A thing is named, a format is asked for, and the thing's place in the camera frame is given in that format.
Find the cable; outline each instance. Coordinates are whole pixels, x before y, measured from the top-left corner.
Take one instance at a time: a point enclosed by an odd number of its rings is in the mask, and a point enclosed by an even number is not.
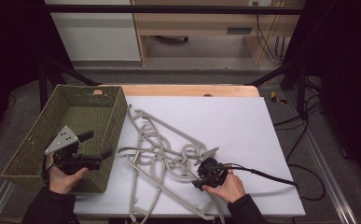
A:
[[[276,181],[276,182],[279,182],[279,183],[283,183],[283,184],[287,184],[287,185],[291,185],[291,186],[294,186],[296,187],[297,189],[297,192],[299,193],[299,197],[301,199],[304,199],[304,200],[307,200],[307,201],[313,201],[313,202],[317,202],[317,201],[320,201],[322,200],[325,196],[326,196],[326,187],[323,183],[323,180],[322,178],[320,178],[320,176],[318,176],[316,173],[314,173],[312,170],[308,169],[308,168],[305,168],[303,166],[300,166],[300,165],[296,165],[296,164],[287,164],[289,167],[296,167],[296,168],[299,168],[299,169],[302,169],[304,171],[307,171],[309,173],[311,173],[312,175],[314,175],[320,182],[321,186],[322,186],[322,189],[323,189],[323,192],[322,194],[317,197],[317,198],[309,198],[309,197],[306,197],[303,195],[302,191],[299,189],[299,185],[294,182],[294,181],[290,181],[290,180],[286,180],[286,179],[282,179],[282,178],[279,178],[279,177],[276,177],[276,176],[272,176],[272,175],[267,175],[263,172],[260,172],[258,170],[254,170],[254,169],[249,169],[249,168],[245,168],[239,164],[236,164],[236,163],[225,163],[224,165],[231,165],[232,167],[226,167],[226,166],[221,166],[221,167],[209,167],[207,169],[209,170],[242,170],[242,171],[247,171],[247,172],[250,172],[254,175],[260,175],[260,176],[263,176],[265,178],[268,178],[270,180],[273,180],[273,181]]]
[[[293,154],[294,150],[296,149],[297,145],[302,139],[302,136],[306,133],[306,130],[308,129],[309,121],[306,122],[306,126],[304,130],[302,131],[302,134],[299,136],[299,139],[297,139],[297,142],[294,144],[294,146],[291,148],[290,153],[288,153],[287,157],[285,158],[285,162],[288,162],[290,160],[291,155]]]
[[[320,105],[320,106],[319,106],[318,108],[316,108],[315,110],[311,111],[310,115],[314,114],[314,113],[317,112],[317,111],[322,112],[322,106],[321,106],[321,104],[319,104],[319,105]]]
[[[285,36],[282,36],[282,46],[281,46],[280,53],[278,53],[279,39],[280,39],[280,36],[277,36],[276,41],[275,41],[275,57],[279,61],[280,65],[282,65],[284,57],[285,57],[284,56],[284,52],[285,52]]]
[[[248,171],[254,175],[261,175],[265,178],[268,178],[270,180],[273,180],[273,181],[276,181],[276,182],[280,182],[280,183],[284,183],[284,184],[287,184],[287,185],[292,185],[292,186],[295,186],[296,189],[299,187],[299,185],[294,182],[294,181],[290,181],[290,180],[286,180],[286,179],[282,179],[282,178],[279,178],[279,177],[276,177],[276,176],[273,176],[273,175],[267,175],[265,173],[262,173],[258,170],[254,170],[254,169],[248,169],[248,168],[245,168],[245,167],[242,167],[241,165],[238,165],[236,163],[225,163],[224,165],[235,165],[236,167],[211,167],[211,168],[208,168],[208,169],[221,169],[221,170],[243,170],[243,171]]]
[[[299,124],[299,125],[297,125],[297,126],[293,126],[293,127],[291,127],[291,128],[280,128],[280,129],[275,128],[275,130],[277,130],[277,131],[292,130],[292,129],[296,129],[297,127],[303,126],[304,124],[306,124],[306,123],[301,123],[301,124]]]
[[[313,95],[313,96],[309,97],[306,102],[310,101],[313,97],[316,97],[316,96],[319,96],[319,95]],[[311,111],[312,109],[314,109],[315,107],[317,107],[317,106],[320,105],[320,104],[321,104],[320,102],[317,102],[317,103],[311,105],[311,106],[307,109],[307,111]],[[290,122],[292,122],[292,121],[295,121],[295,120],[299,119],[299,117],[300,117],[300,115],[296,115],[295,117],[293,117],[293,118],[291,118],[291,119],[286,119],[286,120],[284,120],[284,121],[280,121],[280,122],[277,122],[277,123],[273,123],[273,127],[280,126],[280,125],[283,125],[283,124],[286,124],[286,123],[290,123]]]
[[[6,110],[9,110],[15,103],[17,103],[17,97],[15,95],[9,95],[9,96],[14,97],[14,102],[12,102],[12,104],[9,105]]]
[[[307,102],[309,102],[312,98],[314,98],[314,97],[320,97],[320,93],[317,93],[317,94],[315,94],[315,95],[312,95],[312,96],[310,96],[309,98],[308,98],[308,100],[306,100]]]
[[[49,170],[54,166],[54,164],[51,164],[49,168],[47,168],[47,156],[43,154],[43,164],[41,167],[41,178],[43,179],[45,185],[49,186]]]
[[[300,193],[300,195],[301,195],[300,198],[301,199],[305,199],[307,201],[312,201],[312,202],[318,202],[318,201],[322,200],[326,196],[326,186],[325,186],[325,183],[323,182],[323,179],[319,175],[317,175],[312,170],[310,170],[310,169],[308,169],[308,168],[306,168],[304,166],[301,166],[301,165],[290,164],[290,163],[288,163],[287,165],[288,165],[288,167],[296,167],[296,168],[299,168],[301,170],[304,170],[304,171],[314,175],[319,180],[319,183],[322,186],[322,191],[323,192],[319,197],[317,197],[317,198],[308,198],[308,197],[303,196],[302,193]]]
[[[262,50],[265,52],[265,55],[267,55],[267,58],[270,60],[271,63],[279,64],[279,63],[278,63],[278,60],[273,57],[273,54],[272,54],[271,49],[270,49],[270,46],[268,45],[268,42],[267,42],[267,40],[265,39],[265,36],[264,36],[264,34],[262,34],[262,31],[261,31],[261,29],[260,29],[260,27],[259,27],[258,14],[256,14],[256,18],[257,18],[257,41],[258,41],[258,44],[262,47]],[[268,49],[268,51],[270,52],[271,57],[274,58],[276,62],[273,62],[273,61],[272,61],[270,55],[269,55],[268,52],[265,50],[265,47],[261,44],[261,41],[259,41],[258,33],[261,33],[262,38],[263,38],[264,41],[265,41],[265,46],[267,46],[267,49]]]

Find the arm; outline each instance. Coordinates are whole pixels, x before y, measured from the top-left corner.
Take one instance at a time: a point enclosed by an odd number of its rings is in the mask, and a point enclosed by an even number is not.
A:
[[[87,168],[66,175],[57,167],[49,170],[49,189],[42,188],[29,205],[22,224],[62,224],[76,220],[73,213],[76,196],[69,195],[72,187],[88,172]]]
[[[258,207],[249,194],[246,194],[242,180],[229,169],[224,184],[219,188],[203,186],[203,190],[212,193],[228,204],[232,217],[239,224],[264,224],[268,223],[261,215]]]

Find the black device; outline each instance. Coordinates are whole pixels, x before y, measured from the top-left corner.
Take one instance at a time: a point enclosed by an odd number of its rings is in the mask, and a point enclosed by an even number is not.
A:
[[[203,190],[203,185],[217,188],[224,184],[228,173],[228,169],[222,163],[210,157],[203,161],[198,168],[197,174],[201,180],[194,180],[192,184],[200,190]]]
[[[57,166],[67,175],[73,175],[78,170],[86,167],[91,170],[99,170],[101,162],[113,154],[113,148],[109,148],[101,155],[83,155],[78,153],[79,143],[87,141],[93,137],[93,131],[87,131],[80,135],[75,135],[65,126],[55,137],[45,151],[43,160],[42,177],[49,180],[49,168]],[[52,155],[52,164],[47,163]]]

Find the person's left hand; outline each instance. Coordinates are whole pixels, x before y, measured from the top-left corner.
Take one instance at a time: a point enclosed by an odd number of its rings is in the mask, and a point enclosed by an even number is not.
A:
[[[73,175],[66,175],[58,167],[52,166],[49,169],[49,190],[67,194],[87,172],[88,168],[84,167]]]

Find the metal frame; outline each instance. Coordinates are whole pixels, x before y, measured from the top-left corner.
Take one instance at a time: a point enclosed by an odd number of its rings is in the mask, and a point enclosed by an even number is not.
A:
[[[214,7],[214,6],[128,6],[128,5],[29,5],[32,10],[60,13],[180,13],[180,14],[258,14],[303,15],[317,9],[303,7]]]
[[[294,113],[297,114],[298,111],[296,106],[296,100],[293,98],[292,94],[290,94],[288,91],[285,91],[285,98],[287,99],[287,102],[293,109]],[[317,146],[317,143],[314,140],[310,130],[306,130],[305,138],[314,164],[316,165],[316,168],[325,183],[328,195],[330,196],[331,201],[334,203],[334,207],[337,210],[341,222],[346,224],[357,223],[352,208],[346,201],[346,198],[342,190],[340,189],[340,185],[335,179],[335,176],[332,174],[331,169],[329,168],[325,158],[323,157],[319,146]]]

